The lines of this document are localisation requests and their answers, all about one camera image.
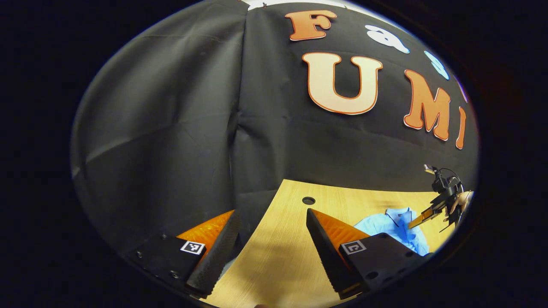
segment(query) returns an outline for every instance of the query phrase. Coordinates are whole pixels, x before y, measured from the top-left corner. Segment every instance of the black fabric backdrop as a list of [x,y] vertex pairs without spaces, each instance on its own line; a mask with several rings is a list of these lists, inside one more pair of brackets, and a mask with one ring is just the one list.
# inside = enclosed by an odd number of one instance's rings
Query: black fabric backdrop
[[[327,9],[338,17],[326,37],[292,42],[287,13]],[[392,32],[403,54],[367,36]],[[322,4],[278,4],[247,11],[235,1],[204,1],[138,35],[98,73],[79,107],[72,174],[84,210],[115,250],[156,232],[179,234],[231,209],[242,216],[241,245],[283,179],[385,191],[431,191],[423,164],[455,170],[474,189],[479,140],[475,116],[448,63],[450,80],[414,37],[375,18]],[[340,95],[359,91],[352,56],[383,63],[375,107],[348,116],[318,107],[307,91],[307,52],[342,57]],[[412,90],[404,70],[450,97],[449,140],[408,128]],[[464,148],[458,106],[467,114]]]

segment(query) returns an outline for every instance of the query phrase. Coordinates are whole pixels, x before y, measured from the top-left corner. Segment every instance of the light blue shirt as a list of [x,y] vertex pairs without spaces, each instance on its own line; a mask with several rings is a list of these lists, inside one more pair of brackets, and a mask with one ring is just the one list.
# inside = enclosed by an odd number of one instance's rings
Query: light blue shirt
[[410,208],[387,209],[386,214],[376,214],[362,219],[354,227],[369,235],[386,233],[421,256],[429,252],[426,237],[420,226],[408,229],[409,223],[416,218],[416,212]]

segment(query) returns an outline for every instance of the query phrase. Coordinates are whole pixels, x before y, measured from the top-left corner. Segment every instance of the human hand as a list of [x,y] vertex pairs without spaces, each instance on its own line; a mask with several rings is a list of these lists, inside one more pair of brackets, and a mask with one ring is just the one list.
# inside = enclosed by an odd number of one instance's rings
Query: human hand
[[461,213],[464,212],[464,210],[466,209],[466,207],[468,206],[468,204],[470,204],[470,200],[472,198],[472,196],[474,196],[474,192],[473,191],[465,191],[465,192],[461,192],[455,202],[453,203],[453,206],[451,207],[451,211],[448,213],[448,208],[449,207],[446,207],[446,214],[445,216],[447,218],[445,218],[443,221],[448,221],[449,218],[448,216],[451,215],[455,209],[456,209],[456,206],[457,204],[460,205],[460,211]]

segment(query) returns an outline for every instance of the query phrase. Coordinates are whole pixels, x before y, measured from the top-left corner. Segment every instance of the orange letter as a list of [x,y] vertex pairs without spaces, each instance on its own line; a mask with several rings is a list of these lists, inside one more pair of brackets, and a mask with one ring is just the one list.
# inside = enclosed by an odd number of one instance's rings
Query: orange letter
[[459,106],[459,112],[460,112],[460,129],[459,129],[459,137],[456,139],[456,147],[459,150],[462,150],[464,146],[464,127],[466,126],[466,112],[464,112],[464,109],[460,106]]
[[449,102],[451,101],[449,94],[442,88],[438,88],[436,98],[433,99],[430,87],[423,76],[412,70],[406,70],[405,74],[411,80],[413,95],[411,111],[403,117],[403,123],[414,129],[423,128],[421,111],[424,111],[426,131],[431,131],[437,120],[434,136],[447,141],[449,139]]
[[308,88],[310,98],[321,108],[347,115],[359,115],[375,106],[377,99],[377,71],[383,64],[362,56],[350,61],[359,67],[359,93],[355,98],[340,96],[335,91],[335,64],[341,57],[329,53],[307,53],[302,59],[309,65]]
[[316,25],[320,26],[322,29],[331,28],[331,22],[329,22],[329,19],[326,17],[335,18],[337,15],[328,10],[314,10],[287,14],[286,18],[291,18],[293,31],[295,32],[289,36],[289,39],[292,41],[302,41],[304,39],[322,38],[326,36],[325,32],[316,30]]

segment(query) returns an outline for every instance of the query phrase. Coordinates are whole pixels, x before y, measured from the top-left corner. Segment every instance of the wooden table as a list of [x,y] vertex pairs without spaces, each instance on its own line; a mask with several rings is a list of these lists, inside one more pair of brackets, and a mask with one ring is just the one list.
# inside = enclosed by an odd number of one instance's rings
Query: wooden table
[[[203,300],[217,307],[270,308],[331,307],[341,301],[306,228],[308,207],[355,225],[387,208],[406,208],[420,214],[437,196],[435,192],[392,192],[347,189],[284,180],[257,229],[235,262]],[[307,206],[304,197],[316,203]],[[453,232],[443,215],[420,225],[430,252]]]

